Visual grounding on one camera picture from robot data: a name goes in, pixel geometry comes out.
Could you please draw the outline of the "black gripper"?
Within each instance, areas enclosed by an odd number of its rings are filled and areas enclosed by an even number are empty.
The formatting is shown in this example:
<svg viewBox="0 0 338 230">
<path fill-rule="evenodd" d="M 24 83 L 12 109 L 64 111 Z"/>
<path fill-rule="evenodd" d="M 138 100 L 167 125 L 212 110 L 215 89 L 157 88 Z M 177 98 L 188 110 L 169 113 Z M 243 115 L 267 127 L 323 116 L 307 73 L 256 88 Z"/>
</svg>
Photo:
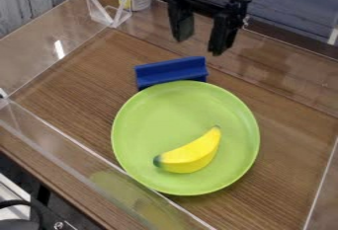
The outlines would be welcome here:
<svg viewBox="0 0 338 230">
<path fill-rule="evenodd" d="M 187 40 L 193 34 L 193 11 L 213 17 L 207 50 L 219 56 L 232 47 L 237 28 L 247 25 L 247 10 L 252 0 L 168 0 L 168 22 L 173 39 Z"/>
</svg>

